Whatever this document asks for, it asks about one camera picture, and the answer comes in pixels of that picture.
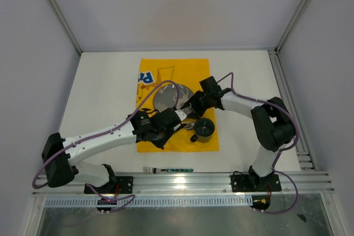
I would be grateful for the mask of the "yellow Pikachu cloth placemat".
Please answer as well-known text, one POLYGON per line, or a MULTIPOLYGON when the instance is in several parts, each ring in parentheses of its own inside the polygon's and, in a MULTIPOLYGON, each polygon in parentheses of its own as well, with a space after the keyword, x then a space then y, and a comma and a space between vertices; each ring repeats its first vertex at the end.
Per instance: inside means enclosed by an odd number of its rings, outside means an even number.
MULTIPOLYGON (((136 95, 136 105, 140 105, 146 96, 161 82, 171 80, 177 84, 185 85, 195 93, 201 90, 200 81, 210 77, 210 65, 208 59, 141 59, 138 85, 136 95)), ((153 97, 157 90, 142 105, 143 108, 155 110, 153 107, 153 97)), ((184 128, 174 134, 164 145, 164 150, 158 149, 150 142, 140 142, 137 150, 140 153, 152 152, 207 152, 219 151, 218 132, 215 130, 211 139, 206 143, 192 143, 190 138, 194 131, 184 128)))

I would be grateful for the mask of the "grey reindeer plate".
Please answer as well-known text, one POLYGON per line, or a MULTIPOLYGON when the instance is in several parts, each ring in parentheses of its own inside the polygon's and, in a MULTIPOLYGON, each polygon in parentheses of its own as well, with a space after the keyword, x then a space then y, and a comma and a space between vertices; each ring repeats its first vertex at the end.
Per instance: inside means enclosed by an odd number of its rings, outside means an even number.
POLYGON ((153 97, 153 107, 162 112, 167 108, 174 107, 175 103, 177 103, 176 108, 180 109, 193 94, 193 91, 185 85, 177 84, 175 86, 174 84, 168 84, 157 90, 153 97))

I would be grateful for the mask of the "spoon with green handle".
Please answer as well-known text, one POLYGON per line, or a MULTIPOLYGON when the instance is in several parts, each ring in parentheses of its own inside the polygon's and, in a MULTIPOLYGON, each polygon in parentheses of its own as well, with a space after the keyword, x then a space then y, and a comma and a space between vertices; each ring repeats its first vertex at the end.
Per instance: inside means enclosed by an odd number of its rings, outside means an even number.
POLYGON ((192 130, 194 128, 194 124, 195 124, 194 122, 186 122, 183 124, 184 129, 185 130, 192 130))

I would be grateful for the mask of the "dark green mug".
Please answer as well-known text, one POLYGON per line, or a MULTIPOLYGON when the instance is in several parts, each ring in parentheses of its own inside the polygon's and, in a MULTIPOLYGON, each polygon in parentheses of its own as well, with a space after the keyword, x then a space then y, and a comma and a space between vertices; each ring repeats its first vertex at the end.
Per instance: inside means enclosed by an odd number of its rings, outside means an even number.
POLYGON ((211 139, 215 132, 215 124, 208 118, 200 118, 194 123, 193 130, 194 134, 190 138, 190 141, 192 143, 206 143, 211 139))

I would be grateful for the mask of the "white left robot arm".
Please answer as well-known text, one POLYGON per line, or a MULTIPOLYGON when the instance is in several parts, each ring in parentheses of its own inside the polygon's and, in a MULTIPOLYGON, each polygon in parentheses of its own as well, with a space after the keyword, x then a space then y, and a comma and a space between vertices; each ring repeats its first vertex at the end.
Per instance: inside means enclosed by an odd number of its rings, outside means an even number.
POLYGON ((95 165, 85 160, 119 146, 150 142, 164 149, 167 141, 183 128, 187 113, 167 108, 152 116, 146 110, 134 111, 118 125, 86 135, 63 138, 60 133, 50 135, 41 154, 46 185, 65 186, 72 181, 87 183, 109 193, 116 186, 116 177, 107 164, 95 165))

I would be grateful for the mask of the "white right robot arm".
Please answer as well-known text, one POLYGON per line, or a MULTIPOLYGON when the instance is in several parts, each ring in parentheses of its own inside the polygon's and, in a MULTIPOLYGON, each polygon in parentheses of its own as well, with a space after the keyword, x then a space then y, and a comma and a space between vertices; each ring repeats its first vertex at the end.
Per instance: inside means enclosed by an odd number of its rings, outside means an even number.
POLYGON ((214 77, 200 82, 201 90, 193 94, 181 110, 195 120, 191 142, 206 140, 213 135, 215 125, 205 118, 211 108, 238 113, 252 120, 260 148, 248 170, 248 185, 253 191, 267 188, 274 180, 275 165, 287 144, 298 140, 298 126, 279 97, 255 99, 236 93, 233 88, 221 88, 214 77))

